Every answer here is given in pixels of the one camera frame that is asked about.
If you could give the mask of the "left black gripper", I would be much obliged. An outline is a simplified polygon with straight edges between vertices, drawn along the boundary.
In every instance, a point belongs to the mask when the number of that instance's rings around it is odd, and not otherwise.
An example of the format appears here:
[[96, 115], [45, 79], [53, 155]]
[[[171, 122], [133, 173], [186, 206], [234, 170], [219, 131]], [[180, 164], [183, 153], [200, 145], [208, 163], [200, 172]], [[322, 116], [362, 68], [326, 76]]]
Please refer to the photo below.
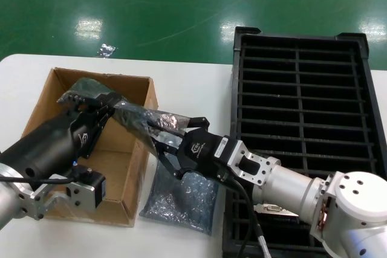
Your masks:
[[69, 172], [79, 158], [91, 155], [103, 127], [121, 100], [115, 92], [87, 97], [65, 93], [59, 103], [87, 105], [85, 112], [66, 110], [1, 153], [1, 164], [15, 170], [28, 182], [42, 182], [53, 174]]

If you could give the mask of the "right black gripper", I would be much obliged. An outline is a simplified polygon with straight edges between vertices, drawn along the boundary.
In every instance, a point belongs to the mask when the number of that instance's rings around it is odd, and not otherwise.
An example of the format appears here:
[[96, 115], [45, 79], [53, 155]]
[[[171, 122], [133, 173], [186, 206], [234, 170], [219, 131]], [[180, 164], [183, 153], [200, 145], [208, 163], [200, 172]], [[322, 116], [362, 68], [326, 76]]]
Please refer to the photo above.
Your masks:
[[219, 147], [224, 148], [221, 143], [225, 139], [209, 133], [208, 128], [206, 117], [189, 119], [186, 129], [194, 130], [184, 135], [178, 148], [178, 160], [175, 147], [151, 138], [158, 160], [175, 179], [182, 179], [183, 175], [192, 172], [207, 179], [221, 179], [224, 171], [220, 167], [220, 158], [215, 154]]

